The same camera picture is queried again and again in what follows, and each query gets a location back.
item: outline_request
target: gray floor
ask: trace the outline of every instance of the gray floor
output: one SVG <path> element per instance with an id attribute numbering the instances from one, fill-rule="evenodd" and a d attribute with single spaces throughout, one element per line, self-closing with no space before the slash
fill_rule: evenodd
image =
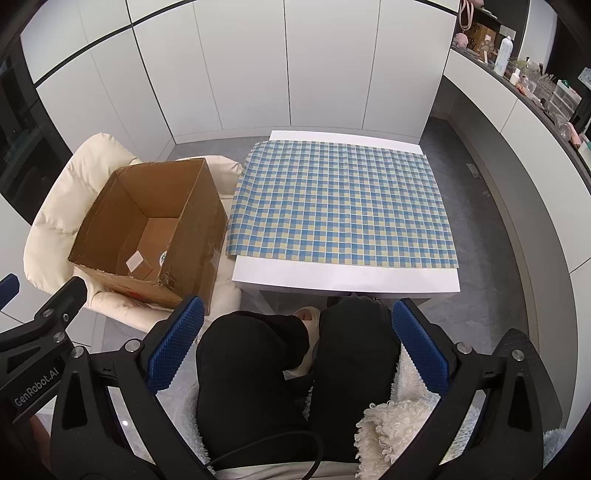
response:
<path id="1" fill-rule="evenodd" d="M 265 137 L 208 140 L 177 145 L 169 160 L 196 155 L 224 155 L 244 163 L 255 143 Z M 421 140 L 445 204 L 459 259 L 461 293 L 434 305 L 421 306 L 432 322 L 438 323 L 454 341 L 468 342 L 480 353 L 492 353 L 507 329 L 527 332 L 525 302 L 509 238 L 486 184 L 475 179 L 466 167 L 472 163 L 460 139 L 450 125 L 430 119 Z M 278 313 L 290 314 L 299 307 L 325 306 L 324 297 L 265 294 Z M 256 310 L 249 297 L 243 296 L 242 308 Z M 145 334 L 108 319 L 103 350 L 119 349 L 130 338 Z M 173 384 L 158 393 L 165 411 L 172 416 L 186 390 L 194 383 L 196 368 L 194 347 L 183 362 Z M 124 431 L 134 450 L 142 456 L 141 441 L 118 391 L 113 401 Z M 51 418 L 42 418 L 49 424 Z"/>

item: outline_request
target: checkered tablecloth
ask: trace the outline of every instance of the checkered tablecloth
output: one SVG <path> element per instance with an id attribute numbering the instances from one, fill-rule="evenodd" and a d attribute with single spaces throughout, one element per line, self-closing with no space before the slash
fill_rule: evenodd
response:
<path id="1" fill-rule="evenodd" d="M 310 141 L 254 147 L 236 189 L 227 253 L 376 267 L 458 266 L 427 157 Z"/>

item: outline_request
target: blue gripper pad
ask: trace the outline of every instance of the blue gripper pad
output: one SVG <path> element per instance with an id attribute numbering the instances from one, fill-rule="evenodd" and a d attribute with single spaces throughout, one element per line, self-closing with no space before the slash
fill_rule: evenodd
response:
<path id="1" fill-rule="evenodd" d="M 14 273 L 9 273 L 0 281 L 0 310 L 17 296 L 19 287 L 18 277 Z"/>
<path id="2" fill-rule="evenodd" d="M 413 360 L 427 389 L 440 395 L 449 390 L 449 366 L 411 310 L 398 300 L 392 307 L 392 328 Z"/>
<path id="3" fill-rule="evenodd" d="M 146 385 L 152 394 L 168 388 L 203 326 L 205 308 L 195 297 L 168 330 L 148 360 Z"/>

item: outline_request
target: black pants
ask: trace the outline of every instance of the black pants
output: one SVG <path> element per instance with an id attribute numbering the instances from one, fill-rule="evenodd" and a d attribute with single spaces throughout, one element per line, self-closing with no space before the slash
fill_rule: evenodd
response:
<path id="1" fill-rule="evenodd" d="M 234 312 L 218 318 L 197 347 L 197 425 L 210 457 L 292 430 L 316 432 L 324 459 L 356 462 L 356 423 L 370 403 L 389 400 L 400 341 L 388 309 L 367 297 L 343 297 L 322 311 L 310 416 L 294 403 L 283 370 L 308 351 L 294 316 Z M 313 460 L 313 442 L 288 436 L 236 453 L 216 469 Z"/>

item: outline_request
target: open cardboard box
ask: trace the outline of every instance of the open cardboard box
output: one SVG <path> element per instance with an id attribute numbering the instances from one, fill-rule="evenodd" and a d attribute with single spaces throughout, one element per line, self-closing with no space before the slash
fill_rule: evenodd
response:
<path id="1" fill-rule="evenodd" d="M 122 167 L 86 214 L 69 260 L 137 300 L 174 308 L 197 295 L 209 312 L 227 222 L 204 158 Z M 142 278 L 126 264 L 136 251 L 151 267 Z"/>

